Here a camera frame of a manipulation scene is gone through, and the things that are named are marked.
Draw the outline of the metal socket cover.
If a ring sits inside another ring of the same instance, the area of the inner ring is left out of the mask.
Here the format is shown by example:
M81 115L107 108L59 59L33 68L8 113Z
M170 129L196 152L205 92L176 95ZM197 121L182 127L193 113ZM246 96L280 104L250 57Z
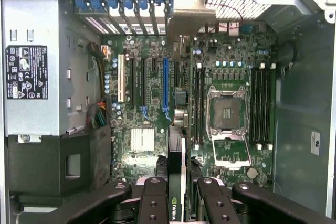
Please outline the metal socket cover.
M228 170L240 170L252 165L252 158L242 130L211 130L214 165Z

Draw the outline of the silver chipset heatsink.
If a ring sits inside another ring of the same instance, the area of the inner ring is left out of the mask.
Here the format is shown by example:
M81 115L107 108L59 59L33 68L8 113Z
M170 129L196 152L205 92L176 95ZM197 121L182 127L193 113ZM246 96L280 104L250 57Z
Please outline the silver chipset heatsink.
M154 151L155 129L134 128L130 132L130 148L133 152Z

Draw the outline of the CPU socket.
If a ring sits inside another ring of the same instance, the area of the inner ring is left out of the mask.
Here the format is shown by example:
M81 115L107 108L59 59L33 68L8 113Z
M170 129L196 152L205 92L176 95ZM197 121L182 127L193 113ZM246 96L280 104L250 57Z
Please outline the CPU socket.
M248 95L245 87L219 90L210 86L206 97L206 132L209 139L229 134L243 136L249 128Z

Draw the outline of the black RAM slot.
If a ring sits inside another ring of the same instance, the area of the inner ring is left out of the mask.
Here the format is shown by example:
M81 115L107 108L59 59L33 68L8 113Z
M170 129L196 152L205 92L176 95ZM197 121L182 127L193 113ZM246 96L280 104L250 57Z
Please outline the black RAM slot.
M265 116L264 116L264 135L263 135L263 145L265 146L266 145L266 142L267 142L267 116L268 116L268 112L267 112L267 110L268 110L268 70L267 69L265 69L265 95L264 95L264 98L265 98L265 100L264 100L264 114L265 114Z
M250 93L250 138L251 143L255 144L256 137L256 68L251 70L251 93Z
M262 126L262 121L261 121L261 111L262 111L262 79L263 79L263 71L259 69L258 71L258 144L261 143L261 126Z
M274 145L274 124L275 124L275 82L276 82L276 69L271 69L270 81L270 121L269 121L269 150L273 150Z

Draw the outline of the green motherboard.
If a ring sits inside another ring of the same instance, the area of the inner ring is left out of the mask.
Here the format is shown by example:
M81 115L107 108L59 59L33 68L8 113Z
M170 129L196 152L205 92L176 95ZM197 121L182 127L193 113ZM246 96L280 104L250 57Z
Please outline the green motherboard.
M105 92L110 98L106 107L112 128L111 176L114 179L135 183L144 176L155 175L156 162L160 155L168 158L169 128L175 122L183 125L184 115L190 116L191 128L185 125L183 135L190 143L187 145L187 160L195 157L201 165L204 176L221 179L225 185L232 186L240 180L247 180L269 188L272 183L273 151L269 150L270 121L270 70L274 69L271 58L276 50L276 36L271 32L245 31L230 36L223 33L199 35L189 40L185 52L192 53L192 64L180 62L181 87L174 86L174 62L168 51L165 37L123 36L107 37L105 42L112 48L113 58L106 67ZM125 55L125 101L118 102L118 55ZM131 59L136 60L136 103L131 105ZM146 104L141 107L141 59L146 60ZM157 72L152 72L152 58L156 58ZM168 109L164 113L163 103L163 59L169 59L169 99ZM201 70L199 85L199 149L194 148L194 98L195 68ZM250 138L250 93L251 70L256 68L256 137L255 144ZM262 111L261 143L258 144L258 71L262 70ZM264 135L264 95L265 69L268 70L268 116L267 142L263 145ZM238 90L245 87L248 98L249 128L246 139L252 158L252 165L258 171L255 179L249 179L246 171L228 170L214 165L211 140L206 132L206 97L210 86L219 90ZM130 132L134 128L155 129L154 151L133 152L130 148Z

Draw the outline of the black PC case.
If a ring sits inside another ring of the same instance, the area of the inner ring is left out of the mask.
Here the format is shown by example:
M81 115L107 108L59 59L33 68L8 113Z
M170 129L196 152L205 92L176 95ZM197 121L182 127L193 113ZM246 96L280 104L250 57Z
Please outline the black PC case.
M106 107L106 67L113 58L107 37L165 37L174 0L58 0L60 134L112 128ZM275 124L269 188L336 224L336 0L206 0L215 19L199 35L245 31L271 32L276 50ZM65 196L36 196L9 191L8 138L5 132L5 80L2 0L0 0L0 224L46 224L57 208L99 188ZM14 135L38 143L44 135ZM191 163L183 224L208 224L192 208ZM228 189L232 186L213 176ZM129 183L135 186L138 182Z

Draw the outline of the long black expansion slot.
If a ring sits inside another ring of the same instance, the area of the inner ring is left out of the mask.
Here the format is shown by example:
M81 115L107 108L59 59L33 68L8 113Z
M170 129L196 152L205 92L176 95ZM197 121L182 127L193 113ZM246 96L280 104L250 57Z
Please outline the long black expansion slot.
M141 59L141 107L146 104L146 60Z
M181 66L179 61L174 62L174 86L181 87Z
M131 59L131 105L135 109L136 103L136 75L137 75L137 63L134 58Z

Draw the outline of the blue expansion slot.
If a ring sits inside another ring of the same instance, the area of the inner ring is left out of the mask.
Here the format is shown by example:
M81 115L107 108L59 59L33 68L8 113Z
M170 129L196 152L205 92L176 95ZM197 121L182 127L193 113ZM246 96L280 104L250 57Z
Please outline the blue expansion slot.
M169 99L169 59L163 59L163 103L162 109L166 113L168 109Z

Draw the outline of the black plastic shroud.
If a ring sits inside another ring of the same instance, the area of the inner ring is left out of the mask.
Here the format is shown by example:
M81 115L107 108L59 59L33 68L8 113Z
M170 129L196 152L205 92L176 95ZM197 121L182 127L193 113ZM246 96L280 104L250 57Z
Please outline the black plastic shroud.
M94 190L110 177L111 130L40 137L38 143L8 138L9 191L36 196L65 196Z

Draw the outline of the white expansion slot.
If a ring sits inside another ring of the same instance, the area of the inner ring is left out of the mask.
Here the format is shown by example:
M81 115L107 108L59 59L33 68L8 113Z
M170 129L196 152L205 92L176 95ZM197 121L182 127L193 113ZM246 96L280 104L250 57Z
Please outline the white expansion slot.
M125 101L125 55L118 55L118 102Z

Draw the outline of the grey power supply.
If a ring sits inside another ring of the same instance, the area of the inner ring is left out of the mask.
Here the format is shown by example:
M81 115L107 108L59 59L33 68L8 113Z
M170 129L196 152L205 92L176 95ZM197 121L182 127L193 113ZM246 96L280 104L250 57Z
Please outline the grey power supply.
M59 135L58 0L2 0L7 135Z

